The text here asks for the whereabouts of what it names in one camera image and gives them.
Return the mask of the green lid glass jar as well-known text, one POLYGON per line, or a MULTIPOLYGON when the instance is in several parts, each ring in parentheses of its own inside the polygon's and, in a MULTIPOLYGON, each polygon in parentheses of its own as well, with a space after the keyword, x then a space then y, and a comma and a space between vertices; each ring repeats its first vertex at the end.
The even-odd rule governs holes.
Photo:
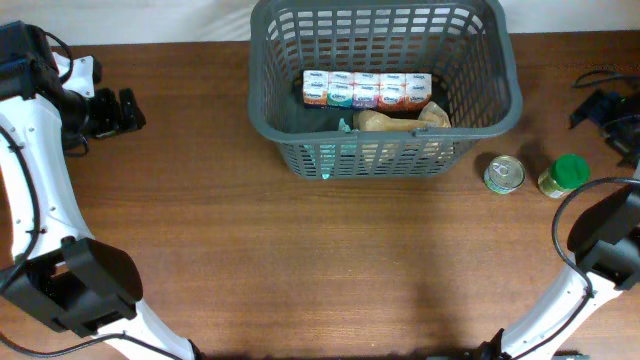
POLYGON ((538 178, 538 189, 546 196, 559 199, 587 183, 591 169, 587 161, 576 154, 556 159, 538 178))

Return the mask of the tin can with pull tab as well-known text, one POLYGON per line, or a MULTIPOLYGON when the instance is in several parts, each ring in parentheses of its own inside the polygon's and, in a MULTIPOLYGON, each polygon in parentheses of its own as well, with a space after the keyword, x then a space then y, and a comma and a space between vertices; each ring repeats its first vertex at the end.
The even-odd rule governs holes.
POLYGON ((489 163, 483 180, 491 191, 505 195, 517 190, 524 183, 525 176, 525 168, 518 159, 502 155, 489 163))

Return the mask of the grey plastic shopping basket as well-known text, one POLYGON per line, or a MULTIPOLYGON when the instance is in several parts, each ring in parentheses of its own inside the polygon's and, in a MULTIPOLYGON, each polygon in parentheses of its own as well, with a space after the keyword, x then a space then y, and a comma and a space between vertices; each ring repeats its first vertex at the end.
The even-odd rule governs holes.
POLYGON ((496 0, 261 0, 249 118, 313 179, 425 177, 522 112, 496 0))

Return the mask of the brown paper pouch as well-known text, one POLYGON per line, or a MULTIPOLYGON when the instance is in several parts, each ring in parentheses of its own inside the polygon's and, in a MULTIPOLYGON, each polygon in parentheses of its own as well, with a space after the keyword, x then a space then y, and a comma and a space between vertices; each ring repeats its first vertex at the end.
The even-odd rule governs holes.
POLYGON ((357 111, 353 128, 358 133, 385 133, 387 138, 363 142, 353 149, 358 160, 359 176, 418 176, 431 163, 441 168, 441 162, 450 160, 452 145, 440 140, 417 139, 430 129, 450 129, 448 115, 434 102, 429 102, 418 118, 397 118, 375 110, 357 111))

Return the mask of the teal wet wipes packet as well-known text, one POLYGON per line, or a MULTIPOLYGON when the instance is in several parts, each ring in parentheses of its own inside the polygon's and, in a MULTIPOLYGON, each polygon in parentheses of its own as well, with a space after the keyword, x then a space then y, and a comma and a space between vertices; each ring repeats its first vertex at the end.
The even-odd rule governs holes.
POLYGON ((304 144, 301 148, 304 168, 312 175, 327 180, 351 174, 357 148, 355 144, 304 144))

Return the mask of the multipack of small cartons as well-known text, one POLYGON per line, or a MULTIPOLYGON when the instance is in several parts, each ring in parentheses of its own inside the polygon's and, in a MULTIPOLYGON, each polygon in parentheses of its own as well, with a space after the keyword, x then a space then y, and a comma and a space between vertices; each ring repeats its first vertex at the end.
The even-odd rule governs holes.
POLYGON ((302 96, 312 107, 411 112, 430 102, 432 85, 429 73, 305 70, 302 96))

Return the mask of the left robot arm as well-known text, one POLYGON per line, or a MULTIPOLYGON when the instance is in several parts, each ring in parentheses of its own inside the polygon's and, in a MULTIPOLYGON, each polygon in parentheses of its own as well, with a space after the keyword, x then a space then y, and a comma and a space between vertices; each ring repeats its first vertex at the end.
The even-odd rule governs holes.
POLYGON ((143 298, 140 274, 123 250, 89 230, 66 161, 92 139, 141 129, 130 89, 101 86, 100 63, 76 58, 55 37, 21 21, 1 28, 1 175, 12 220, 13 264, 1 294, 83 347, 106 343, 129 359, 197 359, 143 298))

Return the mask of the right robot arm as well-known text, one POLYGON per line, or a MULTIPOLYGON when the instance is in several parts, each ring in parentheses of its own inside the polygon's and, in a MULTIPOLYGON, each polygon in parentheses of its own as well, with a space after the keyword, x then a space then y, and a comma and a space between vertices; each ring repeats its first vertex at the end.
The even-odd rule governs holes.
POLYGON ((552 241, 565 266, 534 307, 501 329, 474 353, 476 359, 551 359, 601 306, 639 282, 639 180, 607 177, 568 194, 566 209, 580 194, 606 184, 619 190, 585 210, 561 246, 555 213, 552 241))

